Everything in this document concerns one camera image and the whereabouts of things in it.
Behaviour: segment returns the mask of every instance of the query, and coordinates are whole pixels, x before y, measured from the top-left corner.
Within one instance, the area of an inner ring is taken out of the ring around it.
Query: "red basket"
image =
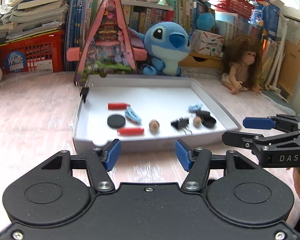
[[[216,11],[231,12],[250,19],[254,5],[245,0],[213,0],[212,4],[216,7]]]
[[[65,31],[56,31],[0,46],[4,74],[63,71]]]

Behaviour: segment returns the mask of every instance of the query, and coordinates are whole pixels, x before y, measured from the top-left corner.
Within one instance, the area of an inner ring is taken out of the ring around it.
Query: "doll hair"
[[[229,74],[230,64],[234,62],[240,63],[245,52],[251,51],[256,53],[254,63],[249,66],[249,77],[247,81],[248,88],[254,87],[259,78],[261,67],[261,46],[257,40],[248,35],[241,35],[230,41],[223,54],[223,72]]]

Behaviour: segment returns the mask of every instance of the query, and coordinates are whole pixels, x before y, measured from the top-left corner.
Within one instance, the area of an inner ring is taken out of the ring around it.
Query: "wooden drawer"
[[[202,67],[222,70],[222,60],[218,57],[191,52],[188,57],[179,62],[180,67]]]

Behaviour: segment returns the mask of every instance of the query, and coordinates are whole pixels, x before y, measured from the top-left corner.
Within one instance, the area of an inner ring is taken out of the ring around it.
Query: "pink toy pinball game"
[[[74,84],[84,85],[90,74],[137,73],[120,0],[102,0],[84,45]]]

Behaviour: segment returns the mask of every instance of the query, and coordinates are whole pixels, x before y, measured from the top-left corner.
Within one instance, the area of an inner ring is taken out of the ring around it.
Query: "doll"
[[[247,90],[260,94],[261,88],[258,85],[260,66],[260,44],[251,36],[239,36],[226,46],[221,81],[233,95]]]

